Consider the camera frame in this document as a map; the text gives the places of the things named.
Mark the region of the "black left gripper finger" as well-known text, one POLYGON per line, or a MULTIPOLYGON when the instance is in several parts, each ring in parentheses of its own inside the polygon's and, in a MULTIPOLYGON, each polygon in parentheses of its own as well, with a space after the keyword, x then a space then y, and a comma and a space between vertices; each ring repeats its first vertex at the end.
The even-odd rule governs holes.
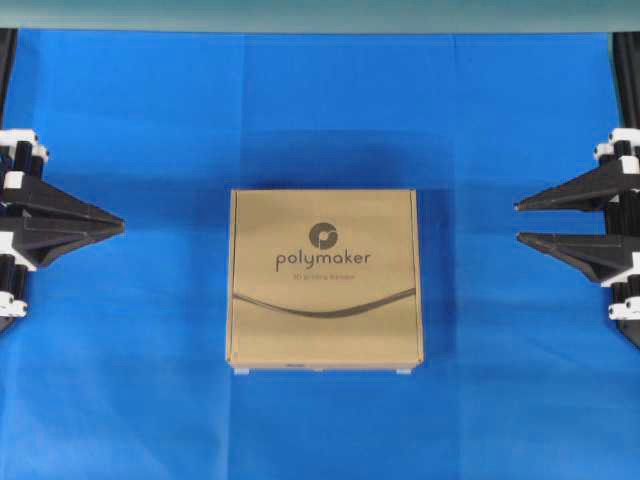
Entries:
POLYGON ((9 171, 5 174, 1 201, 46 218, 84 221, 94 226, 120 230, 119 217, 22 171, 9 171))
POLYGON ((124 232, 124 222, 41 217, 2 217, 1 254, 29 271, 48 267, 60 256, 124 232))

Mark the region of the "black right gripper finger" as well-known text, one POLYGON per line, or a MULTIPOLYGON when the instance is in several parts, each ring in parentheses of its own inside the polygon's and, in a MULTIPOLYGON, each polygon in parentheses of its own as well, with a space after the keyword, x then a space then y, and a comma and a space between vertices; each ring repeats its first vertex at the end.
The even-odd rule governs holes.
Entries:
POLYGON ((639 274, 639 238, 521 232, 516 239, 581 271, 602 287, 639 274))
POLYGON ((639 189, 639 159, 624 155, 514 205, 516 211, 602 210, 614 197, 639 189))

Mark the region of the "right gripper rail white brackets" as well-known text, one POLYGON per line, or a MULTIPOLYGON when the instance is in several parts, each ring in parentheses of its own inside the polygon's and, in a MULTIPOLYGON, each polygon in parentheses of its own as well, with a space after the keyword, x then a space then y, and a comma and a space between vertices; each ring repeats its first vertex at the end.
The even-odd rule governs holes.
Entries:
MULTIPOLYGON (((594 158, 600 166, 618 161, 622 173, 633 181, 622 187, 604 204, 605 231, 608 235, 639 237, 639 130, 614 129, 607 143, 598 144, 594 158)), ((610 288, 612 303, 608 307, 611 320, 639 319, 639 248, 631 248, 631 266, 600 284, 610 288)))

